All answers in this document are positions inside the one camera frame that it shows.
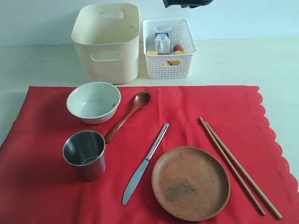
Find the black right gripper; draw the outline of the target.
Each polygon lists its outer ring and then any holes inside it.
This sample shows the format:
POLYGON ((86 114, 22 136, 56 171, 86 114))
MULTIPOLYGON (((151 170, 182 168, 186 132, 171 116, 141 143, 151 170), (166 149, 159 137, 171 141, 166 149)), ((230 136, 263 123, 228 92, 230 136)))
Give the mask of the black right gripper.
POLYGON ((163 0, 166 8, 174 5, 181 6, 182 8, 196 8, 206 6, 213 2, 213 0, 163 0))

